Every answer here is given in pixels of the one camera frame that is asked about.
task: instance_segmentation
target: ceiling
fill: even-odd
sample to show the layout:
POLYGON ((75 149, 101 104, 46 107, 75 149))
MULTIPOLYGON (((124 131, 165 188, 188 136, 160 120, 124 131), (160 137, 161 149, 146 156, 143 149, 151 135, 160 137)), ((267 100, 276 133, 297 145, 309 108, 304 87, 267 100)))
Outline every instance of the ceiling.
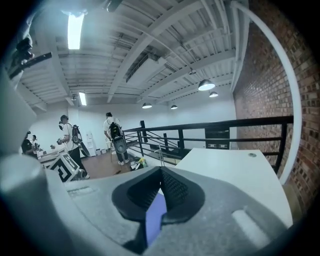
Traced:
POLYGON ((96 8, 84 17, 79 50, 68 49, 67 30, 68 16, 58 8, 33 20, 32 53, 52 52, 52 59, 22 75, 18 91, 31 107, 77 105, 71 98, 79 92, 88 105, 163 104, 197 92, 203 79, 230 88, 237 48, 248 40, 237 41, 230 2, 223 0, 123 0, 115 12, 96 8), (149 56, 165 64, 141 83, 127 82, 149 56))

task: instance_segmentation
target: wooden floor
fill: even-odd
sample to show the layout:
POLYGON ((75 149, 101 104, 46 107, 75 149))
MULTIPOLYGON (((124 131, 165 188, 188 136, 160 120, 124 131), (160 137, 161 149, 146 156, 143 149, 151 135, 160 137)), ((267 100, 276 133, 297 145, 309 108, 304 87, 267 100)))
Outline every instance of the wooden floor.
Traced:
POLYGON ((118 164, 116 154, 112 155, 111 162, 110 151, 105 154, 87 157, 81 160, 91 179, 109 177, 130 171, 130 162, 125 165, 118 164))

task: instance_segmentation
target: white table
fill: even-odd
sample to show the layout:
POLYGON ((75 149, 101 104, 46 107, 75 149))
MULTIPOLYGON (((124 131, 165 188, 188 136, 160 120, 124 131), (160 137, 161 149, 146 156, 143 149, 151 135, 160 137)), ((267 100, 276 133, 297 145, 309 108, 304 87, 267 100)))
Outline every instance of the white table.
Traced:
POLYGON ((287 227, 293 224, 285 192, 260 150, 193 148, 176 168, 228 182, 271 210, 287 227))

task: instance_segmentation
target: brick wall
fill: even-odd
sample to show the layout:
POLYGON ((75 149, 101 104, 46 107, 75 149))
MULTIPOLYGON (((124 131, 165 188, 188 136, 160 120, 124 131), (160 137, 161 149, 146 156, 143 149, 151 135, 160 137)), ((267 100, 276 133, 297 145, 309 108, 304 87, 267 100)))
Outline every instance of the brick wall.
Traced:
MULTIPOLYGON (((273 31, 284 47, 295 71, 302 104, 302 135, 298 156, 288 184, 293 186, 303 211, 312 204, 320 187, 320 66, 294 25, 267 0, 250 0, 249 8, 273 31)), ((243 68, 233 92, 237 119, 276 117, 293 114, 293 104, 284 68, 268 39, 252 22, 243 68)), ((274 137, 278 125, 238 128, 238 138, 274 137)), ((288 136, 280 177, 288 157, 292 125, 288 136)), ((238 143, 240 149, 277 151, 279 142, 238 143)), ((275 157, 268 158, 275 163, 275 157)))

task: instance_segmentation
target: fluorescent light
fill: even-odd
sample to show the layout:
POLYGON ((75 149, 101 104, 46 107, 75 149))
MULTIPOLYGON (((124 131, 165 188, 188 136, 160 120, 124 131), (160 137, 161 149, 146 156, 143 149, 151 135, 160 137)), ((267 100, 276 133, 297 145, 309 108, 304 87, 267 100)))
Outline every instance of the fluorescent light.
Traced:
POLYGON ((199 83, 199 87, 198 87, 198 90, 199 91, 207 91, 207 90, 211 90, 212 88, 216 87, 216 85, 214 83, 212 83, 210 80, 208 79, 205 79, 205 80, 202 80, 200 83, 199 83))
POLYGON ((84 14, 76 17, 74 15, 69 15, 68 20, 68 48, 70 50, 80 49, 80 37, 82 22, 84 21, 84 14))
POLYGON ((209 97, 210 98, 214 98, 214 97, 217 97, 218 96, 218 93, 216 93, 215 91, 211 92, 209 97))
POLYGON ((83 92, 79 92, 79 96, 80 96, 81 104, 82 104, 83 106, 86 106, 86 105, 87 105, 87 102, 86 102, 86 94, 83 93, 83 92))
POLYGON ((143 109, 149 109, 149 108, 152 108, 152 105, 151 105, 150 103, 144 103, 144 104, 142 105, 142 108, 143 108, 143 109))

